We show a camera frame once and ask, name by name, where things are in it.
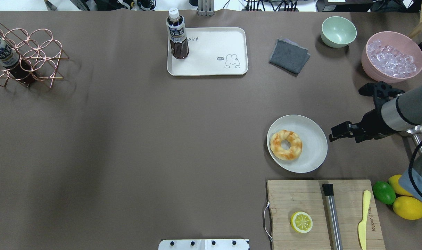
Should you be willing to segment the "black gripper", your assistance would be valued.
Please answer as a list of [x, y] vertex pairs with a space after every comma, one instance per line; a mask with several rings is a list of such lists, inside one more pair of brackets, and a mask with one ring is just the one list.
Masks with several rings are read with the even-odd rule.
[[367, 112], [359, 123], [343, 122], [332, 127], [329, 141], [354, 137], [356, 143], [361, 143], [366, 140], [378, 140], [393, 134], [394, 130], [384, 122], [381, 111], [373, 109]]

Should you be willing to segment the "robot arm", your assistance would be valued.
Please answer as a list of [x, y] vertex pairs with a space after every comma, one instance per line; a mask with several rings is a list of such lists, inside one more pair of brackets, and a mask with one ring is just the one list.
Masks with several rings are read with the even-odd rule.
[[[359, 123], [346, 121], [331, 129], [330, 141], [354, 138], [357, 143], [381, 139], [422, 124], [422, 85], [408, 92], [379, 81], [367, 83], [359, 89], [360, 95], [373, 97], [375, 108], [367, 112]], [[408, 169], [399, 184], [422, 201], [422, 148], [419, 143], [410, 159]]]

